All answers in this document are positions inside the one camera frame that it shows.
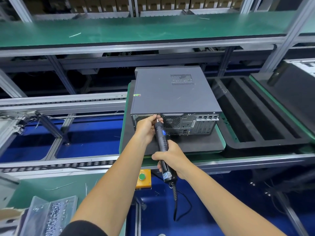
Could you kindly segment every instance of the green button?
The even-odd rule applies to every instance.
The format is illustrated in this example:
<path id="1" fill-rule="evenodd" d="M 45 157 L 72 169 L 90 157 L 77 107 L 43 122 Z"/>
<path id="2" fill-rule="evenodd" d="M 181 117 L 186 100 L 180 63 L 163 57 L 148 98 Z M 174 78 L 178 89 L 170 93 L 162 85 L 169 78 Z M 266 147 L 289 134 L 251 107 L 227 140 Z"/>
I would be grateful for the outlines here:
<path id="1" fill-rule="evenodd" d="M 141 174 L 139 175 L 139 179 L 140 179 L 141 181 L 143 181 L 145 178 L 146 178 L 146 175 L 145 175 L 145 174 L 141 173 Z"/>

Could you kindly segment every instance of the hand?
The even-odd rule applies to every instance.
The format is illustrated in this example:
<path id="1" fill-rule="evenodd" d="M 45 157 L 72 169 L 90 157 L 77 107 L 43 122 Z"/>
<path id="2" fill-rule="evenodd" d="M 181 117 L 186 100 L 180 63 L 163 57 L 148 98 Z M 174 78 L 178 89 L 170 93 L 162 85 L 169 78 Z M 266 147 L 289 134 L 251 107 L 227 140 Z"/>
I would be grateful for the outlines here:
<path id="1" fill-rule="evenodd" d="M 150 117 L 140 120 L 137 123 L 135 136 L 138 136 L 140 137 L 140 139 L 143 139 L 147 145 L 152 141 L 152 138 L 155 134 L 154 124 L 156 123 L 157 118 L 160 122 L 163 122 L 163 118 L 161 118 L 160 115 L 154 114 Z"/>
<path id="2" fill-rule="evenodd" d="M 173 142 L 168 140 L 168 151 L 167 152 L 156 152 L 152 155 L 153 160 L 164 160 L 170 167 L 172 167 L 177 175 L 181 179 L 185 179 L 185 171 L 189 169 L 192 164 L 190 160 L 185 156 L 180 147 Z M 161 163 L 157 164 L 158 169 L 162 172 Z"/>

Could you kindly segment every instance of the clear plastic container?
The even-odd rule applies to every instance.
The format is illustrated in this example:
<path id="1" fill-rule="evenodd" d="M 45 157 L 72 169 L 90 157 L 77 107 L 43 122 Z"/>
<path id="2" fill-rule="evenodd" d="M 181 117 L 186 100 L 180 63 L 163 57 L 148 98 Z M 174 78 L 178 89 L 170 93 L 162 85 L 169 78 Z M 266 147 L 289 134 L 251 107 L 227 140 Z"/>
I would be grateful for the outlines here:
<path id="1" fill-rule="evenodd" d="M 20 236 L 59 236 L 77 210 L 77 197 L 48 202 L 34 196 Z"/>

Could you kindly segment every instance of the person's left hand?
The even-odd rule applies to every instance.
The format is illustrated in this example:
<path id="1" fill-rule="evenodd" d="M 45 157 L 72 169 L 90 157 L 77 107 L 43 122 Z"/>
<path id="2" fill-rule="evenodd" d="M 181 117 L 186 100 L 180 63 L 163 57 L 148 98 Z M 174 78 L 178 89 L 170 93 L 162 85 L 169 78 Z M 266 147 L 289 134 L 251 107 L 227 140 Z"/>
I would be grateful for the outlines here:
<path id="1" fill-rule="evenodd" d="M 140 139 L 143 139 L 143 141 L 147 145 L 152 141 L 152 138 L 155 134 L 154 124 L 156 123 L 157 117 L 160 122 L 163 122 L 163 118 L 161 118 L 160 115 L 157 116 L 156 114 L 154 114 L 150 117 L 140 120 L 137 123 L 135 135 L 138 136 Z"/>

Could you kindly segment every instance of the gray computer tower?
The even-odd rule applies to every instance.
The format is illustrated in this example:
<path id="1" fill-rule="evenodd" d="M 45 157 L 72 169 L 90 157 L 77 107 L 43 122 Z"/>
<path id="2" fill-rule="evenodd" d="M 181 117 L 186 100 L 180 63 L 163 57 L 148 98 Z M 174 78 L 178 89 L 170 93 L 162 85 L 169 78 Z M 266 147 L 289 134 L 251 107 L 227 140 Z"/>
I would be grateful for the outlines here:
<path id="1" fill-rule="evenodd" d="M 199 66 L 136 68 L 131 117 L 164 119 L 169 135 L 211 134 L 222 112 Z"/>

